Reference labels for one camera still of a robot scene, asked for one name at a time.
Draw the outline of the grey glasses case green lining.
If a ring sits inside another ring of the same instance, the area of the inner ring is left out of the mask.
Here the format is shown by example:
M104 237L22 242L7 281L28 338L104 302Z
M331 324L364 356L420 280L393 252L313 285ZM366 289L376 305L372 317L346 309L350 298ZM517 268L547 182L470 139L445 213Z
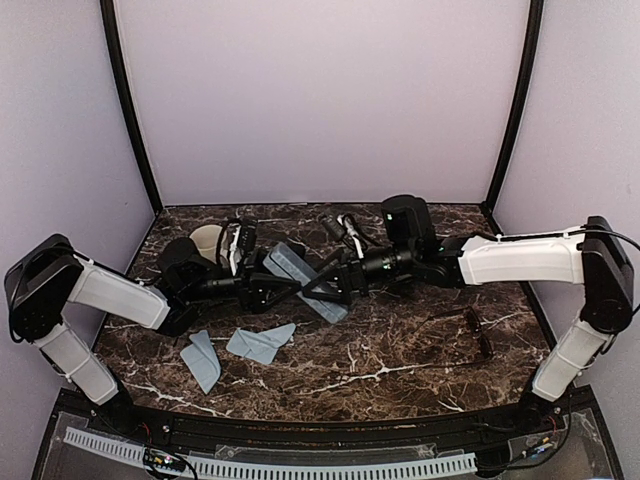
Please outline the grey glasses case green lining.
M316 271L291 247L285 243L278 243L273 247L263 260L263 266L278 277L295 280L302 287L317 276ZM301 291L298 297L311 307L324 320L331 324L342 321L349 313L348 309L341 304L326 300L307 298Z

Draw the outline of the blue cleaning cloth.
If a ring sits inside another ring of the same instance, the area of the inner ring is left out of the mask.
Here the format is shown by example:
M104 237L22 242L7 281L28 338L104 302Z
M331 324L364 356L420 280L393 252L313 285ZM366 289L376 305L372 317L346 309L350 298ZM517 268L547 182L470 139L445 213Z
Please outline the blue cleaning cloth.
M218 356L207 330L191 334L189 340L191 344L180 352L180 357L204 394L209 394L221 376Z
M226 345L226 350L236 356L270 365L280 347L285 345L296 330L294 323L262 332L237 329Z

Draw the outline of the dark sunglasses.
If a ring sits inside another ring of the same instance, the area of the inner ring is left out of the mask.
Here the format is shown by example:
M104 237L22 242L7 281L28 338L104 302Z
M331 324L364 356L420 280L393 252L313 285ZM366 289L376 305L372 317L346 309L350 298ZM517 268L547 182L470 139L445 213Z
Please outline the dark sunglasses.
M429 316L414 330L412 340L427 368L472 367L494 358L494 348L473 307Z

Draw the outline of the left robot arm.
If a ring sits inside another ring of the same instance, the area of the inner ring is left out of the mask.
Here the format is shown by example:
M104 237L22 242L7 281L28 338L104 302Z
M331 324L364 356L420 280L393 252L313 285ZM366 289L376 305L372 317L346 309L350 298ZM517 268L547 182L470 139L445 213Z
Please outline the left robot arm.
M96 406L120 436L141 427L140 412L116 376L71 329L63 310L69 303L95 308L169 337L182 335L200 308L236 298L252 313L263 313L298 293L296 280L257 266L252 254L236 272L201 255L189 237L171 241L157 259L159 278L145 284L76 251L69 239L53 234L5 274L9 332L16 343L35 345L66 379Z

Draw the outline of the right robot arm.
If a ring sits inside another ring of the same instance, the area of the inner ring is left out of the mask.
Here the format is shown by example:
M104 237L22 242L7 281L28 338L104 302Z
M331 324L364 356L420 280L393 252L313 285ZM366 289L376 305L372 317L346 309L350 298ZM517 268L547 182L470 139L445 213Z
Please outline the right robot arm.
M496 282L563 282L584 288L584 305L533 375L529 396L510 413L521 434L534 432L549 405L633 320L634 268L626 236L601 216L578 227L525 235L438 237L427 203L413 195L384 200L386 248L336 252L302 289L305 297L343 305L373 283L415 279L441 288Z

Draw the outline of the cream paper cup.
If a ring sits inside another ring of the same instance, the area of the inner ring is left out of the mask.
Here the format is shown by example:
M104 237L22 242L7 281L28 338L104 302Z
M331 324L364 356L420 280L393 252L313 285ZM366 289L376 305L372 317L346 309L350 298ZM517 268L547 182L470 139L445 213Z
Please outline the cream paper cup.
M221 233L222 227L220 225L210 224L195 229L189 238L194 242L202 257L216 263L218 240Z

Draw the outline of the folded blue cleaning cloth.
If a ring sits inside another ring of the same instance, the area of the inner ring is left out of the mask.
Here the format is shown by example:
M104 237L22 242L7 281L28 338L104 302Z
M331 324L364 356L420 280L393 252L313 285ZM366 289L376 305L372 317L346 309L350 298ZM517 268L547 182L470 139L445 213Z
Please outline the folded blue cleaning cloth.
M191 344L180 352L180 357L204 394L209 394L221 376L218 356L207 330L191 334L189 340Z

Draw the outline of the black front rail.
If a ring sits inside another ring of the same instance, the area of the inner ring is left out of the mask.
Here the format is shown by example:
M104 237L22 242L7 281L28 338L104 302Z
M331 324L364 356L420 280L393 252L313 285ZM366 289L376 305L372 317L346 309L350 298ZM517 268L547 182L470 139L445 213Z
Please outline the black front rail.
M515 418L514 404L467 413L409 420L366 422L275 422L225 419L135 406L146 423L152 443L180 452L212 452L222 445L268 449L340 450L401 447L434 443L441 449L484 450L501 446L516 432L499 433L479 427L507 425Z

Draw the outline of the left black frame post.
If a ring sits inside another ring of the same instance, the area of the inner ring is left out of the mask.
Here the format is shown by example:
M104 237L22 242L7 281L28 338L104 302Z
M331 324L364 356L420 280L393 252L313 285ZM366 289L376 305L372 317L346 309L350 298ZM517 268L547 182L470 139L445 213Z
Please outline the left black frame post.
M154 215L157 216L164 209L164 205L152 172L134 105L116 18L116 5L112 0L100 0L99 5L112 75L129 142L148 202Z

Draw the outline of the black frame post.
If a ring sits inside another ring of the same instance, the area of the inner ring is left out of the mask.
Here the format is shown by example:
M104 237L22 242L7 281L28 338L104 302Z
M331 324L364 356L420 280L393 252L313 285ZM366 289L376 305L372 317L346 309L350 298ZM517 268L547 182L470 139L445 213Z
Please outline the black frame post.
M484 208L490 213L495 211L504 186L523 118L542 27L544 4L543 0L531 0L529 2L522 54L513 98L496 165L483 202Z
M112 75L129 142L148 202L154 215L157 216L164 209L164 205L152 172L134 105L116 18L116 5L112 0L100 0L99 5Z

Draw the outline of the right black frame post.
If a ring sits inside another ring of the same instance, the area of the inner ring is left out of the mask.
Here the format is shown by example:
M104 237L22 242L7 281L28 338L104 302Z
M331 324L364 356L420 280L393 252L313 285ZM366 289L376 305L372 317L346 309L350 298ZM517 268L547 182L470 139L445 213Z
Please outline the right black frame post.
M529 2L522 54L513 98L496 165L483 202L484 208L490 213L495 211L504 186L523 118L542 27L544 4L543 0L531 0Z

